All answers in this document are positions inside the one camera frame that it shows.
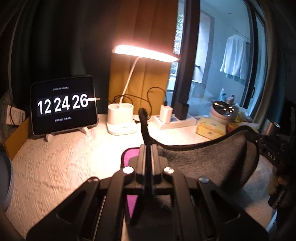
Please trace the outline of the yellow tissue box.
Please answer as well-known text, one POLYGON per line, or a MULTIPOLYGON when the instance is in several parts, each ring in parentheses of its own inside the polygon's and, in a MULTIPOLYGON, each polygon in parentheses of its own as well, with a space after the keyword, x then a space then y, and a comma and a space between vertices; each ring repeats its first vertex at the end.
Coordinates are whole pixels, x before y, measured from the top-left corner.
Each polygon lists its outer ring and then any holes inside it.
POLYGON ((196 134, 214 140, 226 135, 226 125, 211 118, 201 117, 197 121, 196 134))

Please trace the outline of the grey microfibre towel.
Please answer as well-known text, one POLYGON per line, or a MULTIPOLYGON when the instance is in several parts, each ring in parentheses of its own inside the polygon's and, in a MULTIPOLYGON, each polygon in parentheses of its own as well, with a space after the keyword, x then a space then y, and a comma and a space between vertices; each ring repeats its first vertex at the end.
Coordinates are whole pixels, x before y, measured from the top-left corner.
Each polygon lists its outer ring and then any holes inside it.
POLYGON ((127 219, 131 240, 267 240, 264 228, 232 196, 254 173, 259 151, 242 126, 212 141, 168 146, 149 135, 147 111, 138 112, 144 145, 145 184, 133 217, 127 219), (171 180, 152 184, 151 145, 167 158, 171 180))

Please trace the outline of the white hanging shirt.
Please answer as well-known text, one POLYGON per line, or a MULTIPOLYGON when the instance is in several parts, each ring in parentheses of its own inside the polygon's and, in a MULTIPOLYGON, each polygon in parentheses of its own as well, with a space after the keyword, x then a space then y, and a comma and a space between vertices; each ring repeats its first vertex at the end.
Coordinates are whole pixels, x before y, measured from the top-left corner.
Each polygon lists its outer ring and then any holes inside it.
POLYGON ((232 35, 227 39, 220 72, 227 76, 245 81, 248 63, 246 41, 239 35, 232 35))

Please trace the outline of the steel bowl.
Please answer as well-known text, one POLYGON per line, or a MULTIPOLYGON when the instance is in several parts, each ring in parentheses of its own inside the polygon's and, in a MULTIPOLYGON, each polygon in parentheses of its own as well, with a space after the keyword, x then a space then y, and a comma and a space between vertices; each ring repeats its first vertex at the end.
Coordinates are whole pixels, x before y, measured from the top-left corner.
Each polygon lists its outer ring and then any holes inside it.
POLYGON ((235 114, 235 109, 224 101, 220 101, 220 100, 214 101, 212 103, 212 107, 215 110, 215 112, 217 112, 222 116, 230 117, 230 116, 234 116, 235 114))

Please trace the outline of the pink cloth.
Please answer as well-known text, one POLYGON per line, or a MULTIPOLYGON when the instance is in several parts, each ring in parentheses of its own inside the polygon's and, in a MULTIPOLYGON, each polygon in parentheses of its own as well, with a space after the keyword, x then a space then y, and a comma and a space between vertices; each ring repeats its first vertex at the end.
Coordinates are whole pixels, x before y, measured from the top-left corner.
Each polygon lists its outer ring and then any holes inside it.
MULTIPOLYGON (((137 148, 128 148, 121 155, 121 164, 120 167, 124 168, 132 164, 132 158, 137 157, 139 154, 139 147, 137 148)), ((134 209, 137 203, 137 195, 127 195, 126 196, 126 212, 125 215, 127 219, 133 217, 134 209)))

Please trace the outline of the tablet showing clock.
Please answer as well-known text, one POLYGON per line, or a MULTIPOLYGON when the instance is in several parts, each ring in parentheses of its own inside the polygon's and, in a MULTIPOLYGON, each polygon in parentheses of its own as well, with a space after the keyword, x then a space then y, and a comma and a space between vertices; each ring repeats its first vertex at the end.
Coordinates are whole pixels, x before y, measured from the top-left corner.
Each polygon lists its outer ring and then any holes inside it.
POLYGON ((94 79, 90 75, 34 83, 30 104, 35 136, 98 124, 94 79))

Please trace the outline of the dark green curtain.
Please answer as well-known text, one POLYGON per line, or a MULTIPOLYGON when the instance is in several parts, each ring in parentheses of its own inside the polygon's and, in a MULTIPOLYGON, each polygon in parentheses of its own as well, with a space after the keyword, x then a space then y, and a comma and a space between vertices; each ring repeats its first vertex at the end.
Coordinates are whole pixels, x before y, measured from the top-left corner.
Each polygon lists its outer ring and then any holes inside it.
POLYGON ((94 78, 97 110, 107 112, 111 50, 119 1, 27 1, 12 42, 11 87, 30 110, 30 88, 43 80, 94 78))

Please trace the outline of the grey blue plate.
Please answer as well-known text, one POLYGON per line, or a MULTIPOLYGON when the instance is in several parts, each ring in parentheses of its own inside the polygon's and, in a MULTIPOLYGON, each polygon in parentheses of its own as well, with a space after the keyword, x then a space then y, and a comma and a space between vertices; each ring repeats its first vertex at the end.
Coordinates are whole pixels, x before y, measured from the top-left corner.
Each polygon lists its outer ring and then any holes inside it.
POLYGON ((13 195, 14 172, 11 159, 4 152, 1 152, 0 155, 0 188, 1 208, 5 211, 8 209, 13 195))

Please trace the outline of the mustard yellow curtain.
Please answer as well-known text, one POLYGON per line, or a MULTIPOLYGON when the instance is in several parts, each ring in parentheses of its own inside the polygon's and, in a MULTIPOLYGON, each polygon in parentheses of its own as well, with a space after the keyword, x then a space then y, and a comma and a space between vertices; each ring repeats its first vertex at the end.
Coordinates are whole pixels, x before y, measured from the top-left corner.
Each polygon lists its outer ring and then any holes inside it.
MULTIPOLYGON (((166 54, 174 52, 178 1, 121 1, 113 45, 136 45, 166 54)), ((133 56, 112 54, 109 98, 122 94, 133 56)), ((140 59, 134 69, 126 94, 131 95, 134 113, 139 108, 159 114, 163 91, 170 76, 170 63, 140 59)))

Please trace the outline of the black power adapter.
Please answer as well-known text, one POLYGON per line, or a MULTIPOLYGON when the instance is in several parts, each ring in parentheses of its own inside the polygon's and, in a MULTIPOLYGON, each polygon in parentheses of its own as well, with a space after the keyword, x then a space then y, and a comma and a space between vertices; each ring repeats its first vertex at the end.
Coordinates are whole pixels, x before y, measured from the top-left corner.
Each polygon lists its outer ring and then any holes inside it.
POLYGON ((176 102, 174 105, 174 115, 179 120, 185 120, 187 118, 189 104, 176 102))

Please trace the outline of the white ceramic bowl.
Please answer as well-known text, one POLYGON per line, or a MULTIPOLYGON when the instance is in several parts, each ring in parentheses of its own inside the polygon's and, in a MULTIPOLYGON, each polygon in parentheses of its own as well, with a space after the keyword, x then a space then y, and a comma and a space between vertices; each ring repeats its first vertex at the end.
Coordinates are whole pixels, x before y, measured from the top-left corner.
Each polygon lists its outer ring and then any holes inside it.
POLYGON ((209 117, 226 125, 227 123, 229 122, 232 122, 235 120, 237 114, 238 114, 238 110, 237 108, 234 108, 235 109, 235 114, 234 116, 230 116, 230 117, 227 117, 227 116, 222 116, 220 114, 218 114, 217 112, 215 112, 215 110, 213 109, 213 107, 211 107, 210 109, 210 113, 209 113, 209 117))

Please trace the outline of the white USB charger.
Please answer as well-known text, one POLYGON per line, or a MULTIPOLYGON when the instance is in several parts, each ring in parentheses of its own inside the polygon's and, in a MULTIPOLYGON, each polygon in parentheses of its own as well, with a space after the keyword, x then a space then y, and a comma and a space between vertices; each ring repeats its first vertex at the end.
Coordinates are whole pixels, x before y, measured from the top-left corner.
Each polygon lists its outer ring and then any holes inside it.
POLYGON ((162 104, 160 113, 159 113, 160 121, 164 124, 170 123, 172 112, 173 112, 173 109, 170 106, 162 104))

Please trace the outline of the steel thermos cup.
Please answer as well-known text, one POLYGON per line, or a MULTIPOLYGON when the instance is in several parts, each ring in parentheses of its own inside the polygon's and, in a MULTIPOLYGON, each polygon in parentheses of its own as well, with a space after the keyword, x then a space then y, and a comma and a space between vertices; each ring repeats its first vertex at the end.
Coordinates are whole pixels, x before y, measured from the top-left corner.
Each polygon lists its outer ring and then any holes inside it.
POLYGON ((261 134, 264 136, 276 135, 279 129, 280 129, 280 125, 278 123, 270 119, 266 119, 263 124, 261 134))

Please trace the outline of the white power strip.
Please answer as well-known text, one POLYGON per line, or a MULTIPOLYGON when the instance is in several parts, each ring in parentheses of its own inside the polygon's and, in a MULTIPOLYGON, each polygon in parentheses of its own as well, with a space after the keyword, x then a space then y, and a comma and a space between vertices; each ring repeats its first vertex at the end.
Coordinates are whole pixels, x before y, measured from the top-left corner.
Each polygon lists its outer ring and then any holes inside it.
POLYGON ((191 116, 187 115, 187 118, 185 120, 179 120, 175 117, 174 114, 171 115, 171 121, 169 123, 163 123, 159 115, 153 116, 153 122, 158 127, 159 130, 168 130, 173 128, 185 128, 189 126, 195 126, 197 123, 197 120, 191 116))

